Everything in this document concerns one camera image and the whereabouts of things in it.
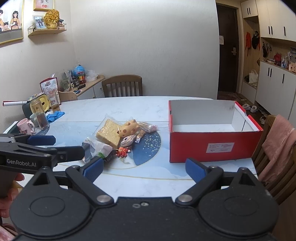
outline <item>dining table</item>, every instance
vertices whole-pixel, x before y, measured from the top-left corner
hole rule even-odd
[[[95,136],[98,127],[106,118],[114,119],[122,124],[135,119],[138,122],[156,125],[157,132],[154,135],[147,135],[145,139],[149,146],[142,145],[137,153],[133,150],[131,157],[125,161],[115,157],[112,161],[105,163],[103,173],[94,181],[94,184],[112,196],[115,201],[120,196],[168,196],[175,200],[195,184],[185,171],[185,163],[169,162],[168,101],[175,99],[204,98],[137,96],[64,102],[60,109],[65,114],[50,124],[46,135],[55,136],[56,143],[53,147],[77,146],[82,145],[87,137]],[[236,172],[240,167],[247,167],[256,175],[251,158],[204,162],[203,164],[219,166],[227,172]],[[64,171],[72,165],[83,166],[84,162],[80,160],[59,163],[53,170]],[[32,176],[25,174],[25,180],[19,183],[25,186]]]

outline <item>golden decoration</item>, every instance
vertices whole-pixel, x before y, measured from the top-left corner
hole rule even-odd
[[[47,29],[57,29],[59,26],[59,11],[55,9],[49,10],[43,19]]]

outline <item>door handle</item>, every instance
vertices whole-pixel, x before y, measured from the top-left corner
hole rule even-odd
[[[233,47],[233,51],[231,51],[231,53],[233,53],[233,55],[237,54],[237,49],[235,47]]]

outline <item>dark door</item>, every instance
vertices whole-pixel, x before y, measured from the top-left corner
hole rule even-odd
[[[236,92],[239,63],[239,34],[237,11],[234,8],[217,5],[220,44],[220,69],[218,91]]]

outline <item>slice of bread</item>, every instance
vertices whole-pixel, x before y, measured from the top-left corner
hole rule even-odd
[[[120,137],[117,134],[119,127],[120,125],[108,119],[105,125],[97,132],[96,137],[99,141],[112,146],[113,149],[117,149],[120,141]]]

